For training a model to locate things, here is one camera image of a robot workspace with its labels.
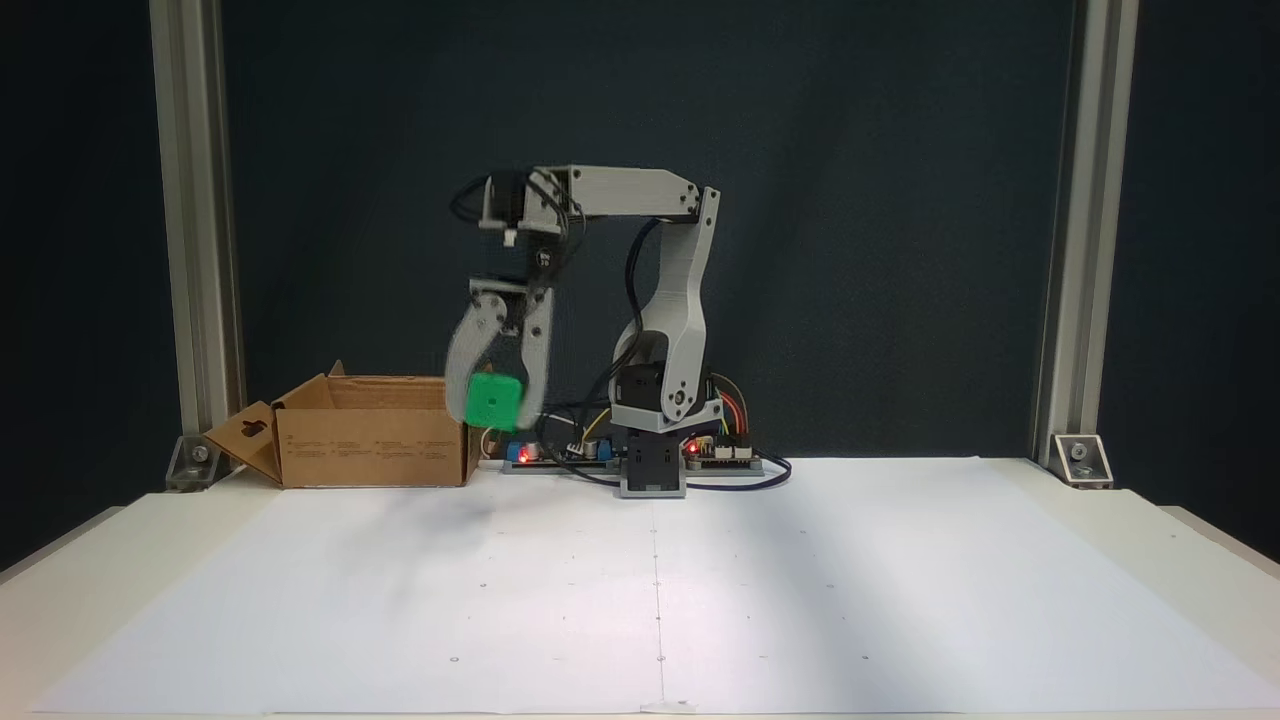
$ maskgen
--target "white table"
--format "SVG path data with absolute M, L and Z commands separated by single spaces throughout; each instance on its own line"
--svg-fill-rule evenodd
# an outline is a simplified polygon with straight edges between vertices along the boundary
M 1073 491 L 1024 460 L 987 462 L 1245 665 L 1280 684 L 1280 568 L 1194 516 L 1181 514 L 1180 519 L 1133 492 Z M 26 712 L 37 694 L 209 556 L 276 492 L 261 478 L 242 474 L 204 493 L 148 495 L 0 584 L 0 719 L 40 717 Z M 1106 611 L 1080 609 L 1082 614 Z M 1274 711 L 1192 715 L 1276 716 Z

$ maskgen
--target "cardboard box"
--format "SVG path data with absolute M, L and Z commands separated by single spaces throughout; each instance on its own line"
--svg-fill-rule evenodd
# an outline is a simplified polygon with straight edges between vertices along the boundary
M 462 486 L 480 459 L 443 378 L 347 375 L 342 361 L 205 437 L 287 488 Z

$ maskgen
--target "white paper sheet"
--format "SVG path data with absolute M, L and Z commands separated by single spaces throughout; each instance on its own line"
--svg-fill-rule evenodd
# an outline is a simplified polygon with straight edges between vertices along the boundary
M 1192 710 L 1280 689 L 980 460 L 806 460 L 782 488 L 684 501 L 488 473 L 288 491 L 36 710 L 667 706 Z

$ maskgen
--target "aluminum frame post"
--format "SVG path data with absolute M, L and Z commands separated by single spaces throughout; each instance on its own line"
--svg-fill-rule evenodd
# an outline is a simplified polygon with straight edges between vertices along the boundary
M 151 0 L 182 429 L 244 405 L 218 0 Z
M 1052 438 L 1097 432 L 1138 0 L 1088 0 L 1076 13 L 1032 457 Z

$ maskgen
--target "dark backdrop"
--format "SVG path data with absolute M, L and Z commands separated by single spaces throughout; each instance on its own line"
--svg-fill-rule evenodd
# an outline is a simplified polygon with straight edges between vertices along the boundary
M 1143 3 L 1098 428 L 1123 487 L 1280 559 L 1280 4 Z
M 182 427 L 147 4 L 3 3 L 0 37 L 4 569 L 163 491 Z
M 442 373 L 481 236 L 454 188 L 534 163 L 723 192 L 708 360 L 809 455 L 1024 455 L 1073 6 L 227 0 L 246 363 Z M 637 222 L 558 296 L 550 388 L 626 319 Z M 652 287 L 657 254 L 641 265 Z

